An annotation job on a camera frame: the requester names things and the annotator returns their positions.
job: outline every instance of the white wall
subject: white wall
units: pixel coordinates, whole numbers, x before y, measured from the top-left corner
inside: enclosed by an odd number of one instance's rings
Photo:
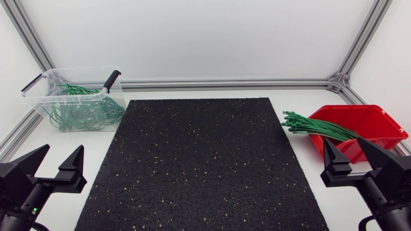
[[[19,99],[21,89],[40,74],[37,63],[0,5],[0,141],[31,108]]]
[[[352,88],[411,135],[411,1],[393,0],[352,73]]]
[[[22,0],[57,67],[123,80],[326,78],[373,0]]]

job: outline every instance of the bundle of green cable ties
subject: bundle of green cable ties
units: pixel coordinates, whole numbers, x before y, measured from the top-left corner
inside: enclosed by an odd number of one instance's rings
[[[356,139],[358,137],[358,134],[355,131],[344,128],[343,126],[335,123],[320,119],[306,118],[295,112],[283,113],[287,115],[284,117],[287,121],[285,123],[281,123],[281,125],[289,126],[290,128],[288,131],[293,133],[321,135],[343,142],[349,139]]]
[[[60,95],[97,94],[99,90],[70,84],[57,85],[62,88]],[[125,109],[110,97],[98,101],[74,101],[70,104],[56,103],[50,111],[42,107],[49,115],[50,123],[61,132],[78,130],[99,130],[121,120]]]

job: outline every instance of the white table surface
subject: white table surface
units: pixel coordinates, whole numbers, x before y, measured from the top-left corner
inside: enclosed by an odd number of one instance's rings
[[[200,98],[260,98],[268,97],[283,122],[282,111],[295,111],[310,116],[324,105],[341,105],[345,102],[335,93],[326,90],[214,90],[170,92],[126,92],[125,99],[200,99]],[[290,144],[310,184],[320,210],[330,230],[358,230],[358,223],[371,212],[354,187],[326,188],[320,178],[324,163],[307,135],[292,134],[284,128]],[[37,218],[51,231],[74,230],[91,190],[114,132],[59,133],[47,119],[43,120],[19,148],[13,159],[44,144],[50,150],[36,176],[54,177],[58,166],[81,144],[85,147],[83,175],[88,183],[81,194],[52,194]],[[368,163],[353,166],[354,172],[370,170]],[[370,221],[368,231],[380,230]]]

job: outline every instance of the aluminum frame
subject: aluminum frame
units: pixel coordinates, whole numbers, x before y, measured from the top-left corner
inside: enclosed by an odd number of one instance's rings
[[[0,0],[16,30],[43,71],[55,65],[35,33],[19,0]],[[374,0],[353,45],[340,68],[324,79],[274,79],[274,80],[214,80],[214,81],[126,81],[125,92],[162,90],[261,90],[261,89],[327,89],[336,92],[347,104],[364,105],[366,102],[350,88],[350,78],[355,65],[377,30],[392,0]],[[31,110],[0,143],[0,162],[11,159],[20,145],[42,120]],[[400,142],[394,150],[400,155],[411,155],[411,149]]]

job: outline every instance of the black rubber mat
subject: black rubber mat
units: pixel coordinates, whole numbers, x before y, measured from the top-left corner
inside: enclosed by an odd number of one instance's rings
[[[76,227],[327,229],[268,98],[131,101]]]

